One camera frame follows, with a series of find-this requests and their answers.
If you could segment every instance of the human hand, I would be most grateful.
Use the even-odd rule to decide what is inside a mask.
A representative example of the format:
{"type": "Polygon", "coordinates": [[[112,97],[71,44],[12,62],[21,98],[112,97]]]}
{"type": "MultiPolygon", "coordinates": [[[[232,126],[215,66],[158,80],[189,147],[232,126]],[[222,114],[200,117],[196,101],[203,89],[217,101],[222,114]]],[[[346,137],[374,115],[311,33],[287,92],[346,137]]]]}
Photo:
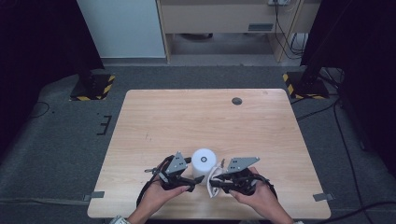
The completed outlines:
{"type": "Polygon", "coordinates": [[[128,217],[128,221],[134,224],[145,223],[154,213],[169,200],[188,190],[190,186],[181,186],[175,189],[164,190],[161,180],[156,175],[151,185],[146,190],[142,201],[136,210],[128,217]]]}
{"type": "MultiPolygon", "coordinates": [[[[250,167],[249,170],[253,174],[259,174],[254,167],[250,167]]],[[[260,216],[268,218],[275,224],[293,223],[293,220],[283,209],[269,186],[262,183],[262,181],[258,181],[256,183],[256,190],[250,196],[244,195],[235,190],[230,190],[230,194],[233,195],[238,202],[249,205],[260,216]]]]}

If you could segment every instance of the black stand base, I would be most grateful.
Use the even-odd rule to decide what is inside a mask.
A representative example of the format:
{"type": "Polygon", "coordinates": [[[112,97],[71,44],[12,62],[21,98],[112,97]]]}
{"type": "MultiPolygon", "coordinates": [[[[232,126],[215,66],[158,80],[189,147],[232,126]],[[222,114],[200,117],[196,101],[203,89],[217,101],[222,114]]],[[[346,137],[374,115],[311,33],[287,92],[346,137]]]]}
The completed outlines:
{"type": "Polygon", "coordinates": [[[302,72],[288,72],[283,75],[283,79],[288,87],[289,95],[292,99],[295,98],[313,98],[323,99],[329,98],[329,92],[321,80],[316,80],[314,85],[308,91],[298,89],[298,84],[303,76],[302,72]]]}
{"type": "Polygon", "coordinates": [[[92,75],[93,88],[87,88],[81,78],[70,94],[71,101],[103,100],[107,97],[108,91],[113,84],[114,76],[92,75]]]}

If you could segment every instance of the gray carpet floor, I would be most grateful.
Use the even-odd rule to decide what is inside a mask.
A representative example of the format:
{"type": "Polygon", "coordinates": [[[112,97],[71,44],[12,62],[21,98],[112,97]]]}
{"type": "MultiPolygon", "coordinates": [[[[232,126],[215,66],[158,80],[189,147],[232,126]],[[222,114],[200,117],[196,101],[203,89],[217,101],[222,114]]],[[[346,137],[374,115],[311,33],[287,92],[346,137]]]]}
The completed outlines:
{"type": "MultiPolygon", "coordinates": [[[[0,167],[0,199],[50,198],[81,201],[93,192],[122,101],[137,89],[286,89],[282,74],[299,67],[260,66],[123,66],[108,67],[116,79],[102,101],[72,102],[69,94],[78,77],[49,84],[0,167]],[[105,135],[101,123],[112,116],[105,135]]],[[[330,92],[335,89],[329,86],[330,92]]],[[[331,105],[337,99],[303,100],[292,105],[296,118],[331,105]]],[[[364,204],[396,201],[396,179],[375,152],[362,151],[346,112],[337,117],[356,171],[364,204]]],[[[299,121],[320,183],[334,200],[332,217],[361,207],[351,167],[332,108],[299,121]]],[[[87,216],[87,205],[0,203],[0,223],[108,223],[87,216]]],[[[396,206],[367,211],[374,223],[395,223],[396,206]]],[[[316,220],[304,220],[316,223],[316,220]]],[[[363,213],[335,223],[369,223],[363,213]]]]}

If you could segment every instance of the white roll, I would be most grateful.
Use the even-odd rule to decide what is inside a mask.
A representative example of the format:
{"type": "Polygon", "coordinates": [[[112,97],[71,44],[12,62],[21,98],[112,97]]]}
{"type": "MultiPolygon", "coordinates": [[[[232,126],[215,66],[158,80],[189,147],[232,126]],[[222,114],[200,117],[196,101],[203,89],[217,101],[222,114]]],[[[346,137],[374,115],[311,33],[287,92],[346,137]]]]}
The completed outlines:
{"type": "Polygon", "coordinates": [[[201,185],[206,185],[207,176],[216,163],[216,154],[212,150],[207,148],[196,150],[191,157],[192,176],[196,178],[204,175],[205,178],[201,182],[201,185]]]}

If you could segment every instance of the sleeve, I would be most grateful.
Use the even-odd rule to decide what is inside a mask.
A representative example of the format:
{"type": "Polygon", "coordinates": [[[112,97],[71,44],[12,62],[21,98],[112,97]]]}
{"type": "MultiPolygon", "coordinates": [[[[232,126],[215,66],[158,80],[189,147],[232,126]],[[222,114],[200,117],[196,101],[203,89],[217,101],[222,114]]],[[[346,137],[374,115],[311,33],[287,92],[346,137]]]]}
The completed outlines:
{"type": "Polygon", "coordinates": [[[110,221],[109,224],[132,224],[132,223],[125,220],[122,216],[116,216],[110,221]]]}

